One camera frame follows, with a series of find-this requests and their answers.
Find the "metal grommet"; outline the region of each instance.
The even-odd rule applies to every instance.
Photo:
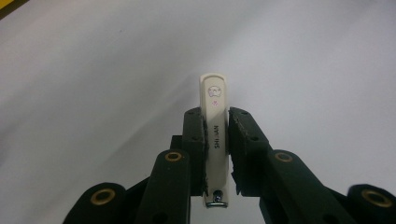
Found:
[[[91,203],[95,205],[103,205],[111,202],[116,196],[114,189],[99,189],[91,196]]]
[[[361,196],[369,203],[372,203],[379,207],[391,207],[392,201],[381,193],[378,193],[371,189],[364,189],[361,191]]]
[[[178,152],[169,152],[165,155],[167,161],[180,161],[181,157],[181,154]]]
[[[286,154],[284,152],[278,152],[275,154],[275,158],[279,161],[283,162],[290,162],[293,161],[293,157],[289,154]]]

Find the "white nail clipper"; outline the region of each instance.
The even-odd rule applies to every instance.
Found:
[[[206,157],[207,208],[228,206],[227,98],[225,76],[200,77],[201,110],[207,126]]]

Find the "white surface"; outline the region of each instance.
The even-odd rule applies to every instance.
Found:
[[[395,12],[392,0],[29,1],[0,21],[1,222],[62,223],[89,187],[148,176],[207,72],[323,184],[396,194]],[[262,223],[258,200],[233,195],[228,209],[193,199],[191,223]]]

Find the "metal rivet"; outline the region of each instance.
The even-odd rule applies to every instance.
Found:
[[[275,158],[279,161],[283,162],[290,162],[293,161],[293,157],[289,154],[286,154],[284,152],[278,152],[275,154]]]
[[[361,192],[361,196],[369,203],[372,203],[379,207],[391,207],[393,205],[392,201],[384,196],[383,194],[376,192],[371,189],[364,189]]]
[[[99,197],[100,194],[105,194],[106,197]],[[91,203],[95,205],[103,205],[111,202],[116,196],[114,189],[99,189],[91,196]]]
[[[169,152],[168,154],[165,155],[165,159],[167,161],[180,161],[181,160],[181,154],[178,152]]]
[[[215,192],[213,192],[213,203],[221,203],[221,202],[222,202],[222,191],[215,190]]]

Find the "cartoon logo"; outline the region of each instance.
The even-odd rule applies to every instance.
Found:
[[[208,92],[209,92],[210,97],[213,97],[213,96],[220,97],[221,96],[221,88],[217,87],[217,86],[210,87]]]

